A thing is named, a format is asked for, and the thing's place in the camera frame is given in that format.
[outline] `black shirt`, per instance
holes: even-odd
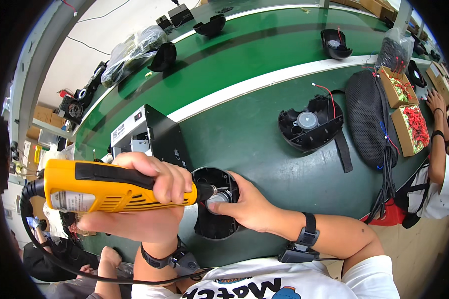
[[[50,241],[55,257],[69,264],[75,270],[80,270],[84,265],[90,265],[94,269],[98,268],[98,260],[94,254],[83,251],[70,240],[63,238],[60,240],[59,245]],[[56,282],[77,277],[76,274],[55,265],[32,242],[23,248],[23,265],[31,276],[42,281]]]

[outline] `wrist strap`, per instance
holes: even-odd
[[[152,266],[153,268],[162,269],[168,265],[169,258],[173,256],[177,251],[181,249],[181,240],[178,238],[178,246],[177,249],[170,255],[168,255],[165,258],[158,259],[154,258],[151,255],[149,255],[143,248],[143,243],[140,243],[140,249],[141,249],[141,256],[146,260],[146,262]]]
[[[431,135],[431,142],[434,140],[434,136],[436,136],[436,135],[442,136],[444,142],[446,142],[445,139],[444,139],[444,133],[442,131],[440,131],[440,130],[435,130],[434,133],[432,133],[432,135]]]
[[[316,230],[316,218],[312,213],[303,212],[303,214],[306,217],[306,226],[299,233],[296,243],[312,247],[319,236],[319,231]]]
[[[444,111],[441,109],[441,108],[436,108],[436,109],[434,109],[434,111],[432,111],[432,115],[434,115],[434,113],[436,113],[436,110],[440,110],[442,113],[443,113],[443,115],[444,115]]]

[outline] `worker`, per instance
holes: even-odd
[[[90,264],[92,268],[98,267],[98,259],[94,254],[83,251],[71,240],[55,237],[54,240],[46,239],[40,229],[38,219],[27,219],[30,226],[35,230],[38,242],[43,244],[43,248],[53,254],[60,260],[79,270],[83,265]],[[32,242],[26,244],[23,249],[18,246],[18,241],[13,231],[11,231],[12,242],[14,247],[23,261],[23,265],[27,272],[34,278],[42,281],[55,282],[75,278],[72,272],[68,272],[53,262],[48,260],[46,256],[36,248]]]
[[[118,252],[105,246],[102,249],[98,269],[93,269],[90,265],[84,265],[80,271],[106,278],[117,278],[117,267],[120,263],[121,256]],[[96,281],[96,279],[78,275],[75,279],[50,284],[46,289],[45,297],[47,299],[126,299],[131,298],[131,286]]]
[[[426,104],[434,116],[429,161],[395,195],[396,205],[408,212],[402,223],[405,228],[412,227],[421,217],[441,219],[449,215],[449,126],[446,104],[434,89],[429,91]]]
[[[113,163],[155,176],[153,193],[161,203],[179,204],[183,202],[183,193],[192,191],[188,171],[143,153],[122,153]],[[239,187],[238,203],[211,204],[214,213],[236,218],[248,229],[290,241],[298,239],[311,216],[273,206],[251,182],[236,173],[230,174]],[[140,241],[144,253],[138,248],[134,279],[163,281],[177,277],[175,270],[170,266],[150,266],[144,255],[165,259],[177,249],[183,211],[183,207],[175,207],[127,213],[91,212],[82,217],[78,227]],[[344,216],[315,215],[315,219],[319,236],[312,248],[344,260],[341,282],[329,277],[319,261],[286,264],[276,258],[260,258],[218,267],[199,282],[188,279],[161,286],[134,284],[132,298],[399,298],[391,258],[384,255],[369,226]]]

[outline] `plastic bag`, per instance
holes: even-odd
[[[395,73],[406,72],[414,48],[414,39],[404,37],[399,28],[391,28],[386,32],[374,67],[385,66]]]
[[[158,25],[128,36],[114,47],[108,66],[102,75],[102,84],[110,88],[156,54],[161,44],[167,42],[166,33]]]

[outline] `black control box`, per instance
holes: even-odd
[[[181,4],[168,11],[168,15],[174,27],[178,27],[185,24],[187,21],[194,19],[192,12],[186,7],[185,4]]]
[[[159,19],[156,20],[156,24],[158,24],[158,26],[160,26],[163,30],[171,26],[171,22],[166,16],[159,17]]]

